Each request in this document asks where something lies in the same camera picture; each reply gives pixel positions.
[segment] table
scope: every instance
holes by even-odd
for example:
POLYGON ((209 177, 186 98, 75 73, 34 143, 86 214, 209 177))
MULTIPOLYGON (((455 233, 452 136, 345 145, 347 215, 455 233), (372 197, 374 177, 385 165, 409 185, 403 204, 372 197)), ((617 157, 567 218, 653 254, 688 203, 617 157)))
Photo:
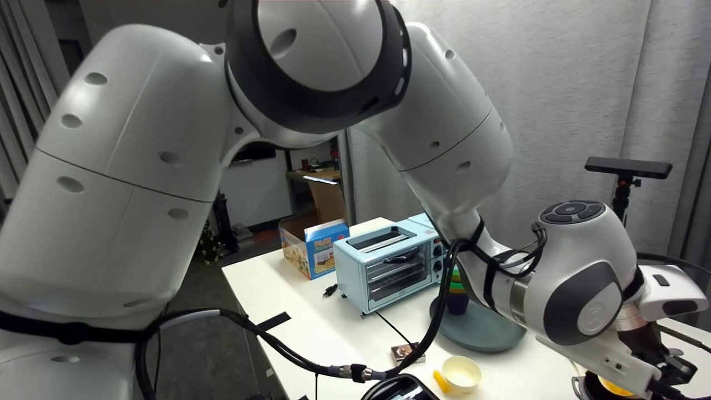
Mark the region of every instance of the table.
MULTIPOLYGON (((352 227, 352 236, 374 231, 389 225, 385 218, 375 218, 352 227)), ((319 365, 352 365, 362 362, 374 370, 389 370, 394 344, 403 344, 403 337, 389 328, 378 315, 359 317, 359 311, 340 295, 322 297, 325 290, 335 284, 335 274, 318 281, 305 281, 283 256, 272 252, 259 257, 252 257, 230 267, 224 267, 224 275, 240 305, 252 321, 263 322, 283 311, 290 315, 288 322, 272 328, 272 334, 285 341, 290 350, 319 365)), ((399 305, 383 311, 409 341, 420 341, 428 325, 428 303, 435 297, 435 290, 422 292, 399 305)), ((711 334, 686 326, 684 334, 711 344, 711 334)), ((695 381, 684 387, 686 396, 709 396, 711 381, 703 376, 711 373, 711 356, 695 352, 684 343, 664 341, 671 346, 684 352, 684 357, 699 366, 695 381)), ((264 354, 280 377, 288 397, 302 396, 316 397, 316 377, 285 361, 268 344, 263 344, 264 354)), ((439 397, 432 373, 448 356, 459 354, 475 361, 483 366, 483 382, 475 390, 477 400, 504 400, 504 397, 576 397, 570 391, 570 376, 576 366, 559 354, 539 344, 533 334, 527 334, 521 343, 499 356, 485 356, 464 352, 444 337, 437 337, 427 352, 427 361, 406 370, 432 387, 439 397)), ((340 400, 359 397, 374 382, 357 384, 352 381, 318 377, 318 397, 340 400)))

